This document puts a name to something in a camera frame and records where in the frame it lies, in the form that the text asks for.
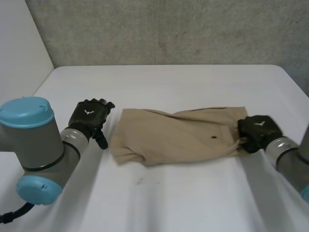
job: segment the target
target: khaki fabric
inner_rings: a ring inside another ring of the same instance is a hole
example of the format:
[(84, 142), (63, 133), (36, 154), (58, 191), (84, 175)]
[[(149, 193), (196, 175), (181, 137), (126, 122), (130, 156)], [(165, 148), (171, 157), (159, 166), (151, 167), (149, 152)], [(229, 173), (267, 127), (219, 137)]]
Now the khaki fabric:
[(117, 163), (144, 165), (197, 162), (236, 156), (237, 121), (244, 107), (208, 108), (168, 114), (157, 110), (124, 109), (111, 138)]

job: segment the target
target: white wall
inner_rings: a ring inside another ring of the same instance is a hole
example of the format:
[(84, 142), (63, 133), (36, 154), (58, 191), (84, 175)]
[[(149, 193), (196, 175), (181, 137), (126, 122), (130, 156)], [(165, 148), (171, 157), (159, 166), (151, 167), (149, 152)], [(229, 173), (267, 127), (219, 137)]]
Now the white wall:
[(0, 104), (31, 96), (54, 69), (24, 0), (0, 0)]

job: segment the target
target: logo on hand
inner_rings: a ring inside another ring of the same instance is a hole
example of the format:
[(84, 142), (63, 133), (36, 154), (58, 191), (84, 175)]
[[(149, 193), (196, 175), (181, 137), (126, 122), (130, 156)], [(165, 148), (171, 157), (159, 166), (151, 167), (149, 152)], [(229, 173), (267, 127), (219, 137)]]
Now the logo on hand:
[(91, 111), (91, 112), (88, 112), (85, 110), (85, 113), (88, 115), (88, 114), (92, 114), (94, 111)]

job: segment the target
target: gray concrete wall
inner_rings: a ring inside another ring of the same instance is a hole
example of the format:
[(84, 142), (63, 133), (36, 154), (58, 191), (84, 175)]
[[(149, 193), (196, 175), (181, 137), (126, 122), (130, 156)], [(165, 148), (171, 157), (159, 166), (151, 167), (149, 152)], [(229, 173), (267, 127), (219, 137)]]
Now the gray concrete wall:
[(309, 94), (309, 0), (26, 0), (55, 67), (276, 64)]

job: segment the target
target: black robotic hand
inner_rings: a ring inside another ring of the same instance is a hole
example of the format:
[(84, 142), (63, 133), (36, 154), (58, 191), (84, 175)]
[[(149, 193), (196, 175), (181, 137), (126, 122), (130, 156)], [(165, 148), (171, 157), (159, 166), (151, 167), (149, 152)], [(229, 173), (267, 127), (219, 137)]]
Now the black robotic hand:
[(269, 116), (255, 115), (238, 121), (238, 131), (245, 143), (242, 147), (249, 153), (266, 149), (268, 144), (283, 136), (280, 128)]
[(104, 99), (79, 102), (69, 120), (69, 128), (82, 132), (88, 140), (92, 137), (100, 148), (106, 149), (108, 143), (101, 129), (113, 108), (115, 105)]

